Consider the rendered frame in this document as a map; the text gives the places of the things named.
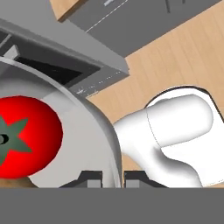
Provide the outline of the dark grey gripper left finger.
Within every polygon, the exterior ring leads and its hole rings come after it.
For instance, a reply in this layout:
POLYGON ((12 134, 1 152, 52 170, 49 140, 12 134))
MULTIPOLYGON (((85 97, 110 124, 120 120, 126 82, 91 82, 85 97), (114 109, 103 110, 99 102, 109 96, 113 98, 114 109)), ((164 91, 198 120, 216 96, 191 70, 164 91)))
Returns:
POLYGON ((102 171, 82 171, 77 179, 61 187, 102 188, 102 171))

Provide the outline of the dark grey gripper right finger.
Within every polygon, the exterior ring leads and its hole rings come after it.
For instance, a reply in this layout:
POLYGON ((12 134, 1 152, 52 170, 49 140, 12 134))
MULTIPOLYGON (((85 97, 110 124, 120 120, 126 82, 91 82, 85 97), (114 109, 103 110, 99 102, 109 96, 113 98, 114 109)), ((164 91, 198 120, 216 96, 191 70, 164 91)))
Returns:
POLYGON ((156 181, 148 178, 144 171, 125 171, 124 172, 124 188, 165 188, 165 185, 161 185, 156 181))

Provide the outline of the clear round vegetable container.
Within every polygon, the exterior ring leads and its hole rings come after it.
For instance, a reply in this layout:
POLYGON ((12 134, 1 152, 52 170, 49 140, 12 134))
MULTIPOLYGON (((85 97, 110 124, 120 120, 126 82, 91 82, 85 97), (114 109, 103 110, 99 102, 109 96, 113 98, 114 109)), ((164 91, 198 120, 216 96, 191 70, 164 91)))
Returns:
POLYGON ((0 57, 0 97, 13 95, 47 103, 63 126, 63 142, 56 158, 30 176, 35 186, 61 187, 84 171, 101 172, 104 188, 122 185, 122 157, 116 132, 93 103, 30 66, 0 57))

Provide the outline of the red tomato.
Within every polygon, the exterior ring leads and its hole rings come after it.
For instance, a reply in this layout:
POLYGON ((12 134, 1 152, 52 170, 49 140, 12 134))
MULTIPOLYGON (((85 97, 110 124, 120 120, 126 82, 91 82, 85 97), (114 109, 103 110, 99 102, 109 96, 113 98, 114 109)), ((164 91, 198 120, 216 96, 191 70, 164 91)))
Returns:
POLYGON ((57 155, 63 129, 57 113, 33 97, 0 98, 0 179, 28 177, 57 155))

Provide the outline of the brown sweet potato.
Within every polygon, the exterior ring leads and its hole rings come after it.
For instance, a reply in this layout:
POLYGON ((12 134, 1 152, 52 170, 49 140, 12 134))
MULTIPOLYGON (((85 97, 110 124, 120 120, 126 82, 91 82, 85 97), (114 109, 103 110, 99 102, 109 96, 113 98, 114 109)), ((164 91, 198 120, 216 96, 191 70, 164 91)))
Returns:
POLYGON ((28 177, 25 178, 0 178, 2 188, 37 188, 28 177))

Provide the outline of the white rounded shape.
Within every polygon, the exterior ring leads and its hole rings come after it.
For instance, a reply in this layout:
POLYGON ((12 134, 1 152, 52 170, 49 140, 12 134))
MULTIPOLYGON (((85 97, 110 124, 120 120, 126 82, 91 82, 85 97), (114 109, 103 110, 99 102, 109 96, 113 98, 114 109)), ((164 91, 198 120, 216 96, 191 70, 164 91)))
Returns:
POLYGON ((204 88, 168 88, 114 128, 149 179, 169 188, 224 183, 224 116, 204 88))

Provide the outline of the grey cupboard run, wooden top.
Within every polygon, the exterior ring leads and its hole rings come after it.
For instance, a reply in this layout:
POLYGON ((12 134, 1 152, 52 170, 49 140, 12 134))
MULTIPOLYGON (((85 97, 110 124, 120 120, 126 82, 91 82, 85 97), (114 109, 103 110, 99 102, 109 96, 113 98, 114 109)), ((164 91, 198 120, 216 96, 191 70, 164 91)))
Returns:
POLYGON ((56 19, 69 21, 127 57, 221 0, 49 0, 56 19))

